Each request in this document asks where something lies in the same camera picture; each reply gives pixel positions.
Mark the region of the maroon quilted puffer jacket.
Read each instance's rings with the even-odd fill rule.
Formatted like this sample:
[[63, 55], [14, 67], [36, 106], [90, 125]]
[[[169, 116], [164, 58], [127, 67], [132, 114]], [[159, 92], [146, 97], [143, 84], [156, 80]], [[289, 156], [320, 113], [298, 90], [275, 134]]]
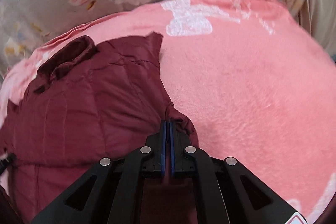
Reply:
[[159, 131], [162, 120], [198, 144], [160, 78], [163, 37], [72, 40], [37, 71], [20, 102], [9, 102], [1, 150], [17, 157], [9, 192], [24, 222], [103, 157], [120, 159]]

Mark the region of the pink fleece blanket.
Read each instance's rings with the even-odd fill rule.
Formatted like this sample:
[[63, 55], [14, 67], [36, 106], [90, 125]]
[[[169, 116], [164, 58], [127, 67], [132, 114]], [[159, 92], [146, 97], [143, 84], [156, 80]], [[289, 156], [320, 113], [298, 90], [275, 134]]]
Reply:
[[335, 63], [276, 0], [171, 0], [83, 24], [11, 70], [1, 107], [20, 102], [74, 39], [153, 32], [163, 37], [161, 81], [197, 145], [235, 157], [309, 223], [319, 220], [335, 194]]

